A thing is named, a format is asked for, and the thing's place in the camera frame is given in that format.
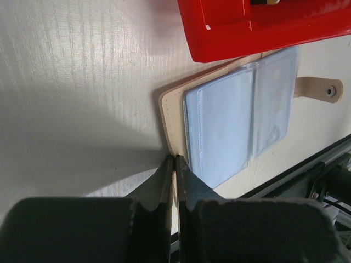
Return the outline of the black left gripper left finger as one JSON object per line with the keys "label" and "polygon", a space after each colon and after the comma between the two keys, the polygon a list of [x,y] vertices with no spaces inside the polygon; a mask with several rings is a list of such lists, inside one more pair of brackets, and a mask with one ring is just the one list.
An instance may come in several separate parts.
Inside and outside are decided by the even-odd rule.
{"label": "black left gripper left finger", "polygon": [[38,197],[11,208],[1,262],[169,262],[174,157],[124,197]]}

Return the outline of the beige leather card holder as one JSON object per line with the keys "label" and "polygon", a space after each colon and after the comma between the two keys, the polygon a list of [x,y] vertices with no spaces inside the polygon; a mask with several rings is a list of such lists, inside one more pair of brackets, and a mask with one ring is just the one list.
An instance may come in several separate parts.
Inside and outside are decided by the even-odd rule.
{"label": "beige leather card holder", "polygon": [[169,151],[216,188],[287,135],[294,98],[336,103],[339,79],[297,77],[298,48],[233,60],[160,95]]}

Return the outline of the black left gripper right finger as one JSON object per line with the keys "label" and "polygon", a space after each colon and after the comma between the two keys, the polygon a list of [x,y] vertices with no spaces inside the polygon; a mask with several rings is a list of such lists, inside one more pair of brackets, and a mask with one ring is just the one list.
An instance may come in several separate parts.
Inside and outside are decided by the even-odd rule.
{"label": "black left gripper right finger", "polygon": [[343,262],[344,247],[311,199],[225,199],[175,159],[181,262]]}

